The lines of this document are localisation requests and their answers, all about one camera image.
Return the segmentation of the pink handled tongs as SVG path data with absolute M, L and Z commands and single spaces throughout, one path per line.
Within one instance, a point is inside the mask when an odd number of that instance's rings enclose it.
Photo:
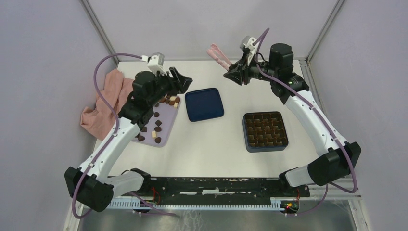
M 206 51 L 206 53 L 209 57 L 214 59 L 221 67 L 229 71 L 232 62 L 216 44 L 214 43 L 211 44 L 210 48 Z

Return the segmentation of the lilac tray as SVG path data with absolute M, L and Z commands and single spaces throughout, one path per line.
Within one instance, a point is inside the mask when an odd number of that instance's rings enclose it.
M 175 119 L 177 117 L 181 98 L 179 96 L 165 96 L 153 106 L 153 116 L 132 140 L 153 147 L 166 145 Z

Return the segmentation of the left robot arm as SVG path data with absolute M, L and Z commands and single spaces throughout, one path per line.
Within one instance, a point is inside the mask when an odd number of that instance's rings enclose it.
M 64 173 L 72 206 L 80 202 L 95 212 L 102 212 L 118 196 L 131 191 L 146 196 L 151 191 L 151 183 L 138 172 L 111 178 L 108 175 L 127 145 L 148 124 L 154 106 L 167 95 L 184 94 L 192 82 L 192 78 L 182 75 L 175 67 L 170 67 L 164 75 L 152 71 L 135 75 L 132 91 L 100 146 L 79 167 L 69 167 Z

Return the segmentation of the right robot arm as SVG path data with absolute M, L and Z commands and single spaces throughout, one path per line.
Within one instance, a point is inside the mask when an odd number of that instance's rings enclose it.
M 240 46 L 243 55 L 230 65 L 224 77 L 239 85 L 247 85 L 250 80 L 258 79 L 270 83 L 272 92 L 299 120 L 312 140 L 317 159 L 311 163 L 287 170 L 280 174 L 278 191 L 283 196 L 291 196 L 298 186 L 330 184 L 343 191 L 346 189 L 335 180 L 351 175 L 353 188 L 357 190 L 355 166 L 361 154 L 357 142 L 348 142 L 317 105 L 305 80 L 293 71 L 293 52 L 291 46 L 284 43 L 273 44 L 269 59 L 258 61 L 260 43 L 248 43 Z

